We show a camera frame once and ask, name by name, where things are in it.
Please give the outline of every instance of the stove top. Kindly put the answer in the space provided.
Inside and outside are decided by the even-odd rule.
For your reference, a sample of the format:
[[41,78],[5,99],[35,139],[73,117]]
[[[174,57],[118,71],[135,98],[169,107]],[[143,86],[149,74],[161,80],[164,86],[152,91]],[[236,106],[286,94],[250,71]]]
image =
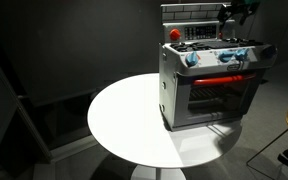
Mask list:
[[263,45],[262,42],[256,42],[255,40],[246,40],[240,38],[230,38],[223,40],[211,40],[203,42],[188,42],[188,43],[176,43],[171,44],[170,47],[178,52],[191,52],[191,51],[203,51],[211,49],[225,49],[225,48],[237,48],[246,46],[259,46]]

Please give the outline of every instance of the floor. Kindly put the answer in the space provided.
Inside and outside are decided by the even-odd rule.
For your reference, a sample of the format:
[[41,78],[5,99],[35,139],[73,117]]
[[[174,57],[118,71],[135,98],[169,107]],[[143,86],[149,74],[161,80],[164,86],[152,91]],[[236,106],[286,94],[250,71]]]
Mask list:
[[[266,81],[260,85],[249,112],[242,119],[243,131],[236,145],[210,163],[182,169],[187,180],[268,179],[247,167],[246,161],[287,128],[288,62],[267,71],[264,79]],[[277,161],[278,154],[286,149],[288,133],[250,164],[275,179],[288,180],[288,167]],[[136,164],[110,154],[98,144],[51,165],[41,166],[50,172],[44,173],[46,177],[41,178],[31,168],[16,179],[128,180]]]

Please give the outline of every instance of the table top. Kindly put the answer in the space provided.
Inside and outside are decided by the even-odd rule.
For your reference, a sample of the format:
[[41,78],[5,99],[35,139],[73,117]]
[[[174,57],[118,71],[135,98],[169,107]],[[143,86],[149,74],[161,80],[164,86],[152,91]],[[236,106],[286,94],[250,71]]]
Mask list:
[[95,139],[111,153],[144,166],[183,168],[212,161],[237,142],[240,121],[171,132],[159,109],[159,75],[138,75],[101,91],[88,111]]

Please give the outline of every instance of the blue knob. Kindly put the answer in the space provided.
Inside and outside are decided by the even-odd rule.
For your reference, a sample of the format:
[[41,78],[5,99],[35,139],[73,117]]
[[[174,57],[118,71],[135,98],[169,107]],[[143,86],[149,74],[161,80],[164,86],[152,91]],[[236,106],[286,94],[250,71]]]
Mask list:
[[224,63],[227,63],[234,56],[235,51],[221,51],[218,55],[218,59]]
[[196,51],[194,51],[190,55],[186,56],[185,62],[186,62],[188,67],[195,66],[198,62]]
[[249,49],[239,49],[235,52],[235,59],[239,61],[244,61],[247,59],[247,52]]

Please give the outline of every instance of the toy stove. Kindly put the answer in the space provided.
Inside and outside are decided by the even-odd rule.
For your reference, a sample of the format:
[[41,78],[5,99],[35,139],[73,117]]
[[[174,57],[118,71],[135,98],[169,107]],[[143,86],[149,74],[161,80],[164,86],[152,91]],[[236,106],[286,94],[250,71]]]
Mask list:
[[160,108],[172,131],[241,120],[276,48],[234,37],[234,21],[164,23]]

